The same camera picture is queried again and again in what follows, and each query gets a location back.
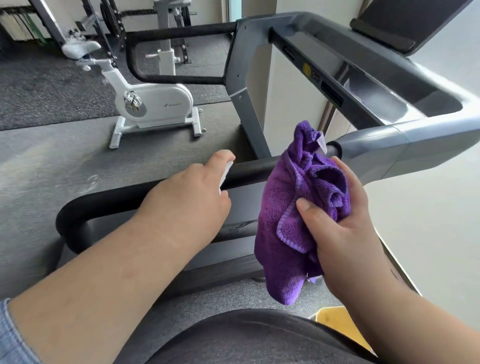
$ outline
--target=purple microfiber cloth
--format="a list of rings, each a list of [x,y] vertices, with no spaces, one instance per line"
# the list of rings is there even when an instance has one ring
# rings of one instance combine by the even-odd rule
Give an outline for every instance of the purple microfiber cloth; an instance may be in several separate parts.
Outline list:
[[[296,201],[306,198],[335,221],[350,214],[345,175],[319,152],[321,144],[321,132],[308,121],[298,124],[294,140],[268,178],[262,197],[255,256],[264,267],[268,293],[282,304],[294,303],[304,281],[323,274],[317,244]]]

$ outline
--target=yellow bucket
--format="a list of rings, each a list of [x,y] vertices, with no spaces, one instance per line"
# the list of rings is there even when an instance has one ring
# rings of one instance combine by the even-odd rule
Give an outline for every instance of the yellow bucket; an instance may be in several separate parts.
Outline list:
[[[372,348],[360,334],[345,307],[324,307],[315,315],[315,321],[344,334],[372,352]]]

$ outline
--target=hand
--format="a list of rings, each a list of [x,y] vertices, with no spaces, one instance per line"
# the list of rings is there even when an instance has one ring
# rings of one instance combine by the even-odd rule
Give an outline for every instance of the hand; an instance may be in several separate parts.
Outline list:
[[[378,296],[399,282],[373,227],[361,182],[345,163],[333,160],[347,178],[351,215],[336,223],[304,198],[297,201],[297,208],[317,242],[327,287],[348,308],[351,302]]]
[[[165,243],[196,254],[216,236],[230,212],[227,191],[218,193],[228,162],[229,150],[220,150],[209,161],[192,164],[162,181],[146,196],[133,219],[161,234]]]

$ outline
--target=black handlebar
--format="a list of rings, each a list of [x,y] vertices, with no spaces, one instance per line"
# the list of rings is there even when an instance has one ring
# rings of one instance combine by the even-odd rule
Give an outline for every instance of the black handlebar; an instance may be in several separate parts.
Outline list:
[[[327,155],[341,158],[339,145],[334,143],[329,145]],[[280,157],[272,157],[234,164],[222,185],[222,189],[227,190],[265,182],[279,159]],[[92,232],[87,224],[89,220],[138,209],[145,196],[161,181],[163,180],[78,197],[67,203],[58,213],[55,222],[57,231],[64,238],[67,246],[74,253],[80,254],[94,243]],[[256,220],[224,225],[212,242],[219,243],[254,236],[256,233]]]
[[[145,74],[137,67],[135,50],[138,44],[153,40],[167,40],[194,36],[210,36],[216,34],[235,33],[237,23],[219,23],[194,25],[180,28],[144,30],[128,34],[125,37],[127,65],[130,72],[142,82],[154,84],[190,84],[190,85],[224,85],[223,76],[171,76],[161,74]]]

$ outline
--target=blue sleeve cuff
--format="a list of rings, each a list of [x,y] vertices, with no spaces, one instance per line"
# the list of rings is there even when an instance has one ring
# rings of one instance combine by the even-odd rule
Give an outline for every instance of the blue sleeve cuff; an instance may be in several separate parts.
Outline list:
[[[9,299],[0,302],[0,364],[43,364],[13,323],[8,302]]]

